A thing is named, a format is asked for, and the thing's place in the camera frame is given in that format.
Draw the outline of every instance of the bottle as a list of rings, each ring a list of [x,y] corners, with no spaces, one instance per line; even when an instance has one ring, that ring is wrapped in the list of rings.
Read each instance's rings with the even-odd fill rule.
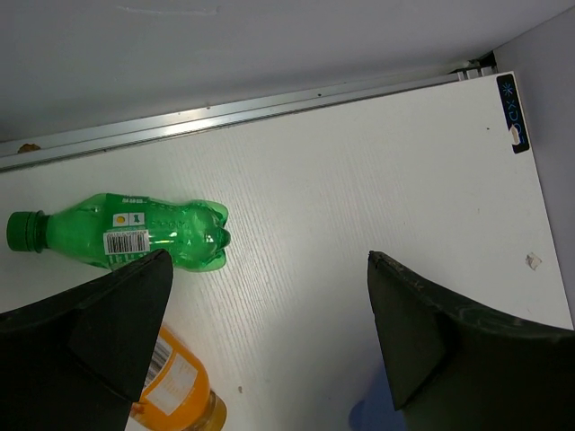
[[[176,267],[211,271],[226,264],[227,214],[216,202],[177,205],[102,193],[54,215],[13,213],[6,238],[14,251],[52,249],[100,268],[119,268],[166,249]]]
[[[227,409],[210,390],[204,365],[162,326],[130,416],[152,431],[220,431]]]

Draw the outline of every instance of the black label with blue text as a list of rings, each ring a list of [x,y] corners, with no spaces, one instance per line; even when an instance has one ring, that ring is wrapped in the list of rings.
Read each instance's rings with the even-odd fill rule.
[[[519,154],[529,149],[529,137],[525,126],[523,112],[519,104],[518,88],[512,74],[497,77],[497,87],[500,91],[501,103],[507,120],[507,127],[512,131],[515,139],[513,153]]]

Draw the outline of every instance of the small brown debris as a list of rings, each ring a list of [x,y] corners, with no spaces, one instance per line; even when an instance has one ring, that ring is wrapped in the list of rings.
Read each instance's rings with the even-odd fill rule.
[[[18,154],[22,153],[29,153],[30,151],[38,151],[41,150],[39,145],[36,144],[24,144],[18,150]]]

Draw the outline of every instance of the scratch on wall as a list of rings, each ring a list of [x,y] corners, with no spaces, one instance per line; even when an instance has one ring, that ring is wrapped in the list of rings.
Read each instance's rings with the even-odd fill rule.
[[[126,13],[139,13],[141,15],[153,15],[153,16],[213,16],[220,12],[222,6],[218,6],[215,9],[195,9],[195,10],[184,10],[184,11],[156,11],[153,9],[137,9],[134,7],[127,6],[116,6],[116,9],[126,12]]]

